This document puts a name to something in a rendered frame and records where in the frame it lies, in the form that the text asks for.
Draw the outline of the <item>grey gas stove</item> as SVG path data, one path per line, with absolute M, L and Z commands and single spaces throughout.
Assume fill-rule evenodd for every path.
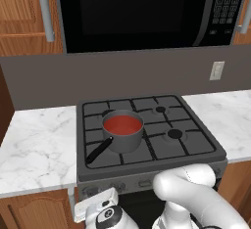
M 141 144 L 129 154 L 105 150 L 93 163 L 86 157 L 103 142 L 102 119 L 114 110 L 140 114 L 144 121 Z M 119 205 L 139 229 L 151 229 L 165 203 L 152 189 L 153 177 L 163 170 L 206 163 L 226 169 L 226 151 L 178 94 L 80 102 L 76 106 L 76 184 L 99 192 L 113 182 L 125 183 Z

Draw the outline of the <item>dark brown cabinet side panel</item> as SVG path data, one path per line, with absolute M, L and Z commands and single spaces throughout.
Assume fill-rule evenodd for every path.
M 12 98 L 0 66 L 0 146 L 15 113 Z

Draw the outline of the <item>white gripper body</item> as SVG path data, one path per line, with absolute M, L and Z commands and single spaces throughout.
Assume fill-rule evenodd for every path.
M 114 187 L 77 203 L 75 205 L 74 222 L 80 223 L 81 221 L 84 221 L 86 218 L 87 210 L 91 206 L 97 206 L 98 209 L 101 209 L 104 202 L 110 202 L 113 205 L 116 205 L 119 202 L 119 195 Z

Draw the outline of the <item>red marinara sauce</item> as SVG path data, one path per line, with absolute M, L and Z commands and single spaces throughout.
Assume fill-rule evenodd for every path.
M 112 134 L 130 135 L 139 131 L 142 123 L 136 117 L 130 115 L 115 115 L 104 122 L 104 128 Z

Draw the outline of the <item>wooden wall cupboard door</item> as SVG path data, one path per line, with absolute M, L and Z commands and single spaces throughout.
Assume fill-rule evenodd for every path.
M 63 52 L 56 0 L 48 0 L 55 41 L 48 42 L 39 0 L 0 0 L 0 57 Z
M 240 34 L 237 31 L 237 27 L 239 25 L 239 16 L 241 14 L 241 9 L 242 9 L 242 2 L 241 2 L 240 11 L 239 11 L 239 14 L 238 14 L 237 23 L 236 23 L 235 28 L 234 28 L 234 36 L 232 37 L 232 44 L 233 45 L 243 45 L 243 44 L 251 45 L 251 22 L 250 22 L 250 25 L 248 27 L 248 30 L 247 30 L 246 34 Z

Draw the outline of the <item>grey stove knob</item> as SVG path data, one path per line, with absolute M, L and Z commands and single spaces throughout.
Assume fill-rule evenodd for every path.
M 114 187 L 119 194 L 126 189 L 126 184 L 122 181 L 113 182 L 111 186 Z
M 84 187 L 81 191 L 82 196 L 87 199 L 99 193 L 99 188 L 95 186 Z
M 225 170 L 222 169 L 222 168 L 219 168 L 219 167 L 214 169 L 214 173 L 215 173 L 217 178 L 222 178 L 223 175 L 224 175 L 224 172 L 225 172 Z

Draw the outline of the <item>white wall switch plate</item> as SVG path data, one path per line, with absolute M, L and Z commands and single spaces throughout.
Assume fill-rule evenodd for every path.
M 211 74 L 210 74 L 210 80 L 220 80 L 222 77 L 222 73 L 224 70 L 225 62 L 213 62 Z

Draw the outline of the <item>wooden base cupboard door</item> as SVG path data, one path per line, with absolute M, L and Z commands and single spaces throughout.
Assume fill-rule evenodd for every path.
M 67 190 L 2 198 L 0 217 L 8 229 L 74 229 Z
M 251 227 L 251 160 L 230 163 L 218 192 Z

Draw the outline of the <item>black microwave oven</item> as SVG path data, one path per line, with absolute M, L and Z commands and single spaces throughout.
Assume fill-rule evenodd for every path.
M 69 53 L 227 46 L 242 0 L 60 0 Z

